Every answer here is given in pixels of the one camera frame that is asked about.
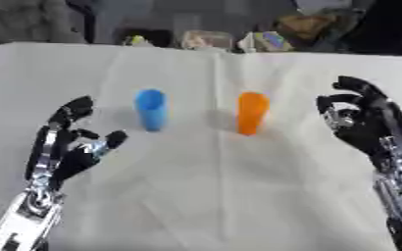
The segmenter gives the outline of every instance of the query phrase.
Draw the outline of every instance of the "plastic cup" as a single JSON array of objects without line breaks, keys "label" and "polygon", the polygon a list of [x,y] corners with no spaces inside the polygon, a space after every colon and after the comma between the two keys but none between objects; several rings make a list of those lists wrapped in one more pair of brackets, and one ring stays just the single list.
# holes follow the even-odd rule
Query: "plastic cup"
[{"label": "plastic cup", "polygon": [[135,109],[148,131],[159,131],[166,123],[166,95],[159,90],[139,91],[135,97]]},{"label": "plastic cup", "polygon": [[255,134],[270,107],[269,98],[257,92],[244,92],[239,96],[238,106],[237,132]]}]

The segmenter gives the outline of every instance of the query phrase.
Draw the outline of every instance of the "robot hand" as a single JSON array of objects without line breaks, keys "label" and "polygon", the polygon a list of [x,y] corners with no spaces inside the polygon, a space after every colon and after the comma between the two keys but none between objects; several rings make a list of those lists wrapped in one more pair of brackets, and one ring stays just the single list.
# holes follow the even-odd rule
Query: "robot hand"
[{"label": "robot hand", "polygon": [[[114,131],[104,140],[71,125],[92,114],[93,102],[85,96],[62,106],[41,128],[25,170],[27,187],[11,203],[0,221],[0,251],[48,250],[47,235],[61,219],[64,181],[97,165],[101,158],[127,138]],[[79,137],[92,139],[71,149]]]},{"label": "robot hand", "polygon": [[[320,96],[319,112],[336,137],[368,155],[375,166],[374,190],[388,215],[393,241],[402,251],[402,112],[362,79],[340,76],[333,87],[355,94]],[[337,109],[340,103],[351,109]]]}]

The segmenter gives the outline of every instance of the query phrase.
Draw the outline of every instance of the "white tablecloth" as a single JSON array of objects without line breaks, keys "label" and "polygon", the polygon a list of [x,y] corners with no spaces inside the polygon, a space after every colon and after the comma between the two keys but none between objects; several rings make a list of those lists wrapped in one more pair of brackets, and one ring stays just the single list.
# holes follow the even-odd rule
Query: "white tablecloth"
[{"label": "white tablecloth", "polygon": [[[229,55],[114,46],[0,47],[0,216],[25,186],[35,134],[90,94],[81,124],[129,140],[70,180],[54,251],[394,250],[365,156],[332,136],[315,107],[339,75],[372,81],[402,108],[402,58]],[[169,124],[138,125],[135,93],[159,88]],[[234,132],[236,100],[260,91],[259,134]]]}]

